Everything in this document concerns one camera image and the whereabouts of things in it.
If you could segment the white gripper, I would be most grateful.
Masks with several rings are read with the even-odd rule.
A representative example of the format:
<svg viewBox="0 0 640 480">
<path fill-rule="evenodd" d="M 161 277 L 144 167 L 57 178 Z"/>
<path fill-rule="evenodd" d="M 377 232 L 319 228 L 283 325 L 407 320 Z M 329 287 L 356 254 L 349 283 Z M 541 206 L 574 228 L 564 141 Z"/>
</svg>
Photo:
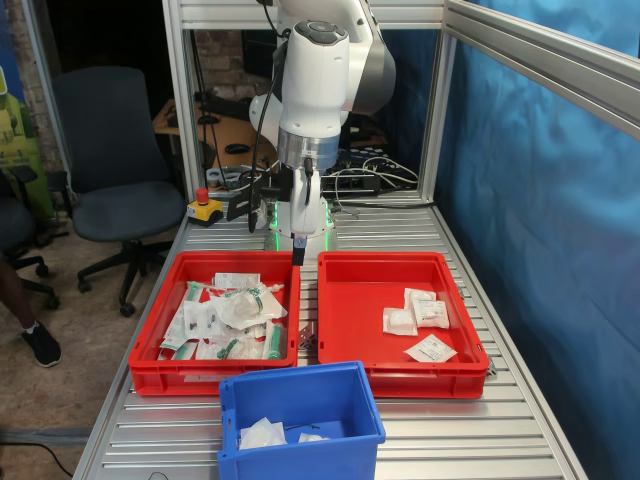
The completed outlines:
<svg viewBox="0 0 640 480">
<path fill-rule="evenodd" d="M 291 192 L 292 264 L 302 266 L 306 251 L 306 237 L 316 230 L 317 171 L 308 175 L 304 169 L 293 172 Z"/>
</svg>

